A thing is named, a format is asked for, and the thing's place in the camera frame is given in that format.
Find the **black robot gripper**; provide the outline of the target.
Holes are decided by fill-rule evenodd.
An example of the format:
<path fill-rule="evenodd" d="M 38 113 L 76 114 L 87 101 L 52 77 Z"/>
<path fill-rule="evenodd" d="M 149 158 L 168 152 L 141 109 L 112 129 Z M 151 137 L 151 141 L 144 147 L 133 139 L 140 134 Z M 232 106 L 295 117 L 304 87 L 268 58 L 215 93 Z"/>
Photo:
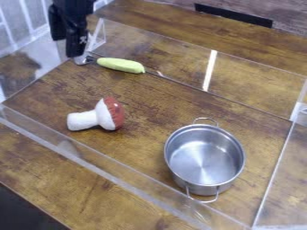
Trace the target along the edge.
<path fill-rule="evenodd" d="M 87 16 L 93 13 L 96 0 L 52 0 L 48 20 L 53 40 L 65 39 L 65 55 L 83 55 L 88 43 Z"/>

